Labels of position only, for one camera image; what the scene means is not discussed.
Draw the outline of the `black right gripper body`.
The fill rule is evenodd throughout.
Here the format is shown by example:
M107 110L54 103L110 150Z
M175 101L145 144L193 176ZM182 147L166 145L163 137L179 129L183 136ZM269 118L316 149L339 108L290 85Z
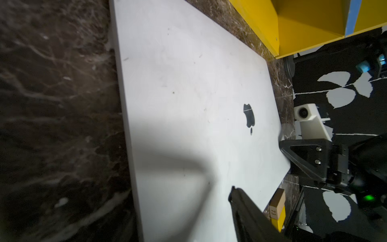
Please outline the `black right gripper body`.
M336 193L355 194L361 208L387 206L387 135L351 146L326 139L285 140L281 152L296 174Z

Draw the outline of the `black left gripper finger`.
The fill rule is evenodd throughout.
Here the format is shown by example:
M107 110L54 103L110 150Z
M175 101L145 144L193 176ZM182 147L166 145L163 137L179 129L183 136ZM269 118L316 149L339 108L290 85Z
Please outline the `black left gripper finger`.
M228 197L237 241L289 242L267 220L262 211L241 188L232 187Z

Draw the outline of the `silver laptop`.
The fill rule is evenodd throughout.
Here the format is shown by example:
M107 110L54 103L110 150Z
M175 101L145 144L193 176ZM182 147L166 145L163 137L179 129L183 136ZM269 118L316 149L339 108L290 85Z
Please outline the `silver laptop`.
M186 1L111 1L142 242L234 242L228 197L265 209L290 168L266 61Z

